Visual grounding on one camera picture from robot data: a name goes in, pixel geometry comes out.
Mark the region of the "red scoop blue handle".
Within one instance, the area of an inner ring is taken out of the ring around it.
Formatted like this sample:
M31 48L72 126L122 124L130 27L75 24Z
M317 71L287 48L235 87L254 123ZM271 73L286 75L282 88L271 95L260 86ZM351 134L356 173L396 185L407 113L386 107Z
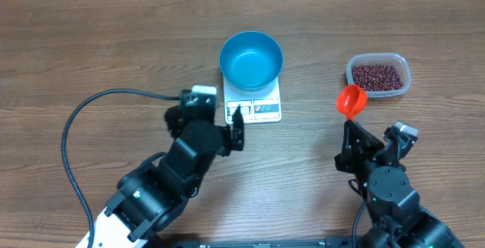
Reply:
M356 84L345 86L336 99L336 110L347 120L354 121L355 117L367 105L367 93Z

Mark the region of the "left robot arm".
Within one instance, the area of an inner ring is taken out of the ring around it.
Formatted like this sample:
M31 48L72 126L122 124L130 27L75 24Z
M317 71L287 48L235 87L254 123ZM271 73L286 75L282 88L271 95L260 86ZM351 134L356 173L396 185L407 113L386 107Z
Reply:
M181 215L215 157L243 150L241 108L233 109L233 123L225 127L214 123L214 113L209 99L202 98L169 108L164 119L174 138L170 149L149 156L118 181L78 245L142 247Z

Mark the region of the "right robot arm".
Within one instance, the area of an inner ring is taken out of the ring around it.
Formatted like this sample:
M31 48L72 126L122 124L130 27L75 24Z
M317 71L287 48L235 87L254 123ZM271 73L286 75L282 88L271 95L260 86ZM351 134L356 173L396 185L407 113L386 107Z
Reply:
M338 171L355 177L349 186L363 199L352 226L353 247L463 248L449 227L420 204L400 163L418 139L402 122L388 126L384 141L347 120Z

